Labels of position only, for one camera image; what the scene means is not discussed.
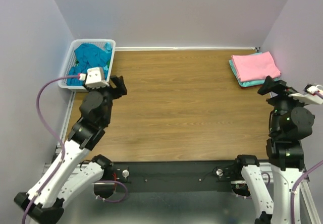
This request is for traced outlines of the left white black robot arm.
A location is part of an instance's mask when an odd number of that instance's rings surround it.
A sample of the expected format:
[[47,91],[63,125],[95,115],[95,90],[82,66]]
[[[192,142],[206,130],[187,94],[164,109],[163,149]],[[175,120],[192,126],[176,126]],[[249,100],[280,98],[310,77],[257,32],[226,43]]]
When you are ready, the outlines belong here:
[[81,117],[72,126],[61,152],[41,179],[27,192],[18,193],[14,202],[24,211],[22,223],[31,217],[37,223],[57,223],[68,203],[93,183],[110,183],[113,188],[124,186],[117,180],[113,163],[102,155],[95,156],[88,167],[70,178],[79,162],[85,158],[105,134],[111,121],[113,100],[127,95],[123,76],[111,76],[110,81],[94,80],[89,73],[79,74],[87,90],[79,111]]

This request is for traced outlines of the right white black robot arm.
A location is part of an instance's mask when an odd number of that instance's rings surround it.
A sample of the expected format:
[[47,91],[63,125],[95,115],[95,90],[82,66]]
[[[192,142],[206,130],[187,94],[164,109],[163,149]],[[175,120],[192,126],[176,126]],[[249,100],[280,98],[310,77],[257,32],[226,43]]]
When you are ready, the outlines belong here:
[[301,94],[283,80],[267,76],[258,94],[270,92],[266,101],[273,106],[268,120],[266,153],[271,165],[274,194],[262,180],[260,163],[254,155],[238,155],[233,176],[244,180],[255,210],[255,223],[301,223],[299,185],[305,178],[301,141],[312,134],[315,116],[306,108],[321,104],[318,96]]

